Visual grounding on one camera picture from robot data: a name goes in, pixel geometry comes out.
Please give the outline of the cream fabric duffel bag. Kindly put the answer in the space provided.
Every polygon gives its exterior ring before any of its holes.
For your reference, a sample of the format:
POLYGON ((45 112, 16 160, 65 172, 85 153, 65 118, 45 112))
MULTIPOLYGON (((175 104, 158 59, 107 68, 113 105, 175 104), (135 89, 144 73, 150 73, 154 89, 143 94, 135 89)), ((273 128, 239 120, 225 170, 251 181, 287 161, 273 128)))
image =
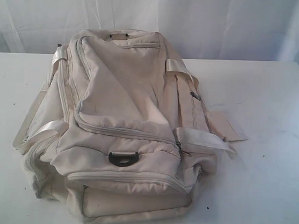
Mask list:
POLYGON ((124 224, 184 215, 242 140, 160 33, 87 29, 57 46, 12 145, 37 198, 124 224))

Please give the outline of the white backdrop curtain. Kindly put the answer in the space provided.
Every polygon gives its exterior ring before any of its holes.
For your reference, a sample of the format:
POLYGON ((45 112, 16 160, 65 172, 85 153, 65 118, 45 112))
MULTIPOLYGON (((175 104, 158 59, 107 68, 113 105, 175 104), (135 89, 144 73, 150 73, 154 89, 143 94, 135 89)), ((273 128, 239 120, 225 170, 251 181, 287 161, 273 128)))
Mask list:
POLYGON ((0 52, 50 54, 111 28, 160 32, 183 58, 299 64, 299 0, 0 0, 0 52))

